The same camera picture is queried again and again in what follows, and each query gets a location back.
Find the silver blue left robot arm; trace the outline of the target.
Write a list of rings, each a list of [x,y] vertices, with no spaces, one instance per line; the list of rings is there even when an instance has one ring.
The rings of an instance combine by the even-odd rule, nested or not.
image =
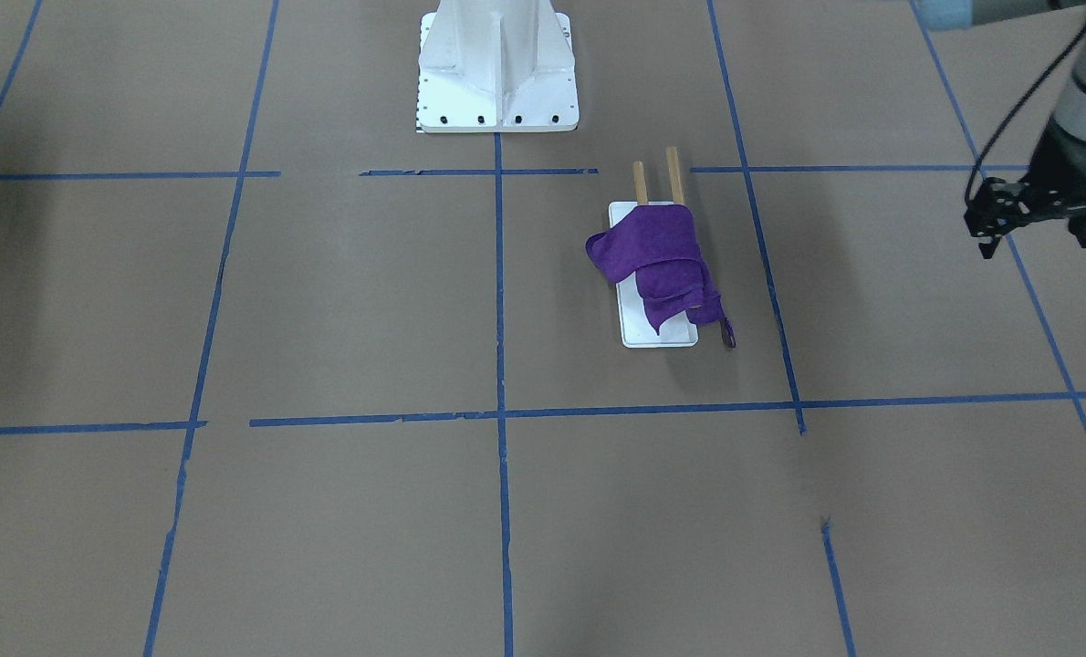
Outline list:
[[[1050,55],[1011,101],[984,139],[964,126],[970,162],[963,188],[963,222],[978,254],[990,260],[1006,238],[1040,222],[1060,222],[1086,248],[1086,1],[911,1],[929,48],[934,33],[965,31],[1018,18],[1073,11],[1074,30],[1053,37]],[[989,166],[995,146],[1019,113],[1043,90],[1056,99],[1036,132],[1024,170],[1003,178]]]

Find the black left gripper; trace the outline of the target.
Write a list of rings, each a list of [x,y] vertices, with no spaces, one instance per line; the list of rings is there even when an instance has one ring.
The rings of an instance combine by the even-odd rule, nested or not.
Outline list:
[[[967,200],[964,222],[984,260],[995,256],[1006,235],[1036,222],[1065,222],[1086,248],[1086,142],[1048,124],[1022,178],[988,176]]]

